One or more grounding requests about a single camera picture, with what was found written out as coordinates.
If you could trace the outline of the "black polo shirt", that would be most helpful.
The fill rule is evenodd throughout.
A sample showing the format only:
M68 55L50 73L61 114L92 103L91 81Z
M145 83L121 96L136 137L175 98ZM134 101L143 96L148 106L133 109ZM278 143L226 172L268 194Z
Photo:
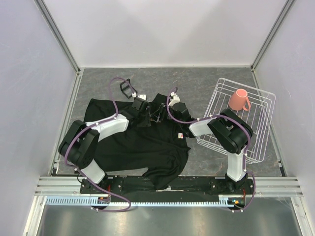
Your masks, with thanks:
M143 177L164 189L180 175L190 148L180 127L169 120L135 127L101 140L93 159L105 172L147 168Z

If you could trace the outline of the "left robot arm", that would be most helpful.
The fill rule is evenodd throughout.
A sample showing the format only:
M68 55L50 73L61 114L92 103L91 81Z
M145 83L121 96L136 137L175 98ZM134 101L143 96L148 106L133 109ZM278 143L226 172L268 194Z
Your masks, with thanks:
M110 117L92 122L74 121L58 148L64 162L70 161L78 168L91 181L96 193L104 193L108 188L106 173L94 159L98 143L129 128L150 125L150 103L146 95L136 96L131 106L121 111L116 102L113 105L115 113Z

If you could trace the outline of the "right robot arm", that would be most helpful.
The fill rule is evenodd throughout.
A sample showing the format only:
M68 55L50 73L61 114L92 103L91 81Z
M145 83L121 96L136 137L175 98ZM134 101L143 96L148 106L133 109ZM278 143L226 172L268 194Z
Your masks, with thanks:
M172 106L162 103L156 111L150 113L150 118L158 123L164 120L175 122L190 138L214 135L227 152L228 167L225 174L227 191L235 194L245 187L248 178L246 155L253 130L230 109L198 120L190 115L185 103L179 102Z

